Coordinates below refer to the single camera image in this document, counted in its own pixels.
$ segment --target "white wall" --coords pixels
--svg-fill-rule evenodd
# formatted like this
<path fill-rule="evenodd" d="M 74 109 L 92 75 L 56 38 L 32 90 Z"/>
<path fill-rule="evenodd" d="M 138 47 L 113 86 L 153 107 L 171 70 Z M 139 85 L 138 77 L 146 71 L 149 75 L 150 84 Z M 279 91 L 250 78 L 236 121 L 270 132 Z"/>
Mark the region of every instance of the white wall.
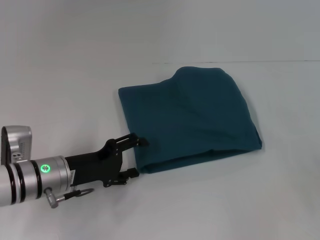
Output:
<path fill-rule="evenodd" d="M 43 239 L 40 229 L 48 240 L 320 238 L 319 7 L 317 0 L 2 0 L 0 126 L 31 126 L 33 158 L 96 151 L 126 134 L 117 90 L 186 65 L 230 73 L 265 144 L 125 188 L 94 183 L 95 193 L 56 210 L 45 199 L 1 208 L 2 238 Z M 123 167 L 134 164 L 125 153 Z"/>

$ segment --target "green led light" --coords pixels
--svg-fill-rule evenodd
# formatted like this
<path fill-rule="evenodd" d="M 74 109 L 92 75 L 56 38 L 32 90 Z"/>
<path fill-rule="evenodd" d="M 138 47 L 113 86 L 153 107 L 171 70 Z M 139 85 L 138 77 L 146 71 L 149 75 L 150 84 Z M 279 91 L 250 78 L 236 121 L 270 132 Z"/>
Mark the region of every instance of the green led light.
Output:
<path fill-rule="evenodd" d="M 43 164 L 43 165 L 40 167 L 40 169 L 41 169 L 41 172 L 43 172 L 43 173 L 48 173 L 48 172 L 50 172 L 50 166 L 47 165 L 47 164 Z"/>

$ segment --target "dark green fabric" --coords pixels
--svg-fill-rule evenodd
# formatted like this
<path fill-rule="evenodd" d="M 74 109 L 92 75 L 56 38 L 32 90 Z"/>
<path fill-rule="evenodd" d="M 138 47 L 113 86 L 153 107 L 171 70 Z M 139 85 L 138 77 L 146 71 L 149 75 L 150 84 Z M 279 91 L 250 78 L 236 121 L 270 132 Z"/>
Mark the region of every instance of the dark green fabric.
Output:
<path fill-rule="evenodd" d="M 119 89 L 137 168 L 155 173 L 262 148 L 247 103 L 220 68 L 182 67 L 160 83 Z"/>

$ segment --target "folded cloth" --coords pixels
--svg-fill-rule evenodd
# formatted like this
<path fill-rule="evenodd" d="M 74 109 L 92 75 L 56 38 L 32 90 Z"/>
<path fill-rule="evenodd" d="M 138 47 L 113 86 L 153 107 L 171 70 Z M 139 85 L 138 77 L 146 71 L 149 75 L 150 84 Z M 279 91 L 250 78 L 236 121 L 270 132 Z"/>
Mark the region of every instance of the folded cloth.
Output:
<path fill-rule="evenodd" d="M 220 68 L 182 67 L 160 83 L 119 89 L 141 173 L 155 173 L 262 148 L 247 103 Z"/>

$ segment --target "cloth fold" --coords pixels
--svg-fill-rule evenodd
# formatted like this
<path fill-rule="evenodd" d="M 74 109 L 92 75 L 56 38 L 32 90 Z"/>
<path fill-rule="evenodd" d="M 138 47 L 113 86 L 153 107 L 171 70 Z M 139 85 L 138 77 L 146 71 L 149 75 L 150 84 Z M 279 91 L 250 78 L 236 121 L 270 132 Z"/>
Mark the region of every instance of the cloth fold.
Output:
<path fill-rule="evenodd" d="M 137 169 L 155 173 L 262 148 L 247 103 L 220 68 L 182 67 L 159 83 L 120 88 Z"/>

